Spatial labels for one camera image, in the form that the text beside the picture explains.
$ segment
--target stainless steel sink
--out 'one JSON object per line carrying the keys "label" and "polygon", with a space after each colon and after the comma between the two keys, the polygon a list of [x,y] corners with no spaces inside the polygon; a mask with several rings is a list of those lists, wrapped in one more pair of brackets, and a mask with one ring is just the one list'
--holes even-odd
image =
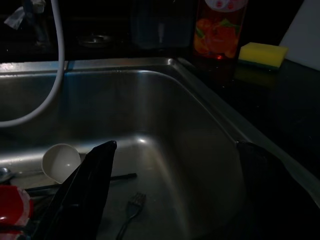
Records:
{"label": "stainless steel sink", "polygon": [[[55,62],[0,65],[0,120],[35,109],[49,93],[56,67]],[[191,239],[226,224],[246,197],[238,139],[279,157],[317,200],[318,180],[178,61],[87,60],[66,68],[61,91],[45,113],[0,129],[0,167],[39,170],[54,144],[71,144],[84,156],[116,140],[112,174],[137,173],[138,178],[111,183],[98,239],[116,236],[136,191],[146,193],[147,203],[128,228],[129,239]],[[12,183],[22,188],[52,184],[42,174]]]}

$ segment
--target dish soap bottle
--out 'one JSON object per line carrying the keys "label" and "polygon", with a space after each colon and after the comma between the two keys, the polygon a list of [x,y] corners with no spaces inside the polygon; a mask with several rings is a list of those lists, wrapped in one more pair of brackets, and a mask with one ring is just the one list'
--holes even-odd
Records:
{"label": "dish soap bottle", "polygon": [[206,58],[233,59],[248,0],[200,0],[193,52]]}

